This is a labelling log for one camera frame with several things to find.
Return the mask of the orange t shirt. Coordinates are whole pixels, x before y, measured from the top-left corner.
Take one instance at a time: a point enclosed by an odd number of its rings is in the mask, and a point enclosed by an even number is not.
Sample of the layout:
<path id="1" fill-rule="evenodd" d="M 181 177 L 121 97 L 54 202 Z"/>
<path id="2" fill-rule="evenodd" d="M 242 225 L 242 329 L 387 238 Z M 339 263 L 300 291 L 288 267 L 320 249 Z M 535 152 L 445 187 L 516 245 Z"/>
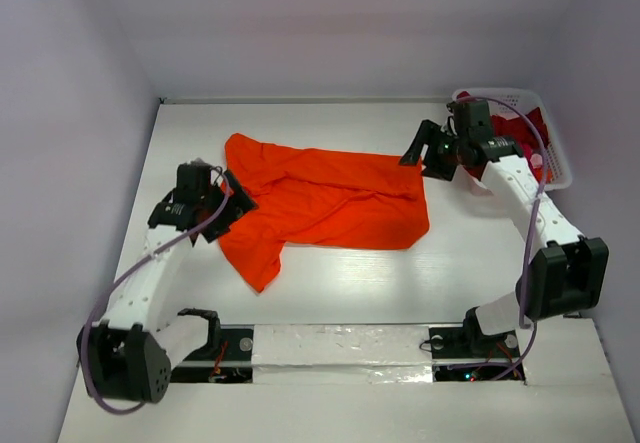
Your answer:
<path id="1" fill-rule="evenodd" d="M 257 207 L 219 246 L 256 292 L 278 276 L 287 244 L 406 250 L 430 229 L 421 169 L 396 156 L 297 149 L 239 133 L 224 151 Z"/>

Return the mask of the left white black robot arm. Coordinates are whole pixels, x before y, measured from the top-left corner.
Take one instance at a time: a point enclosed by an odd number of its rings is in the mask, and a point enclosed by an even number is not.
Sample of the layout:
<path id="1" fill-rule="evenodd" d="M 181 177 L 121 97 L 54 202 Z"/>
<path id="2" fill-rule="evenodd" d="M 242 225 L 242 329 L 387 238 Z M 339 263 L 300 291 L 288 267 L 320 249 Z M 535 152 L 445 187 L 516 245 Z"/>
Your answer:
<path id="1" fill-rule="evenodd" d="M 184 360 L 223 358 L 218 313 L 174 302 L 171 292 L 199 240 L 218 240 L 257 207 L 231 170 L 200 159 L 178 166 L 147 220 L 139 260 L 99 297 L 76 340 L 87 393 L 102 410 L 124 416 L 156 404 Z"/>

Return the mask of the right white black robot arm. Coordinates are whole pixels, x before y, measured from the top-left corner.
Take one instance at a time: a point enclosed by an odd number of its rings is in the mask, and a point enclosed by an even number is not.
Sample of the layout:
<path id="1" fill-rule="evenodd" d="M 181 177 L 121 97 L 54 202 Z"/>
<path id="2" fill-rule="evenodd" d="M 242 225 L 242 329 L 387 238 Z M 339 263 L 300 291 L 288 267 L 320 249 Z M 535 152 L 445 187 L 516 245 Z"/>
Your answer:
<path id="1" fill-rule="evenodd" d="M 462 324 L 431 332 L 433 355 L 483 358 L 504 338 L 541 320 L 594 308 L 600 300 L 609 248 L 571 224 L 534 175 L 519 142 L 493 126 L 490 99 L 448 103 L 447 123 L 421 122 L 401 157 L 425 177 L 452 180 L 458 168 L 478 177 L 502 203 L 523 238 L 523 269 L 513 292 L 468 310 Z"/>

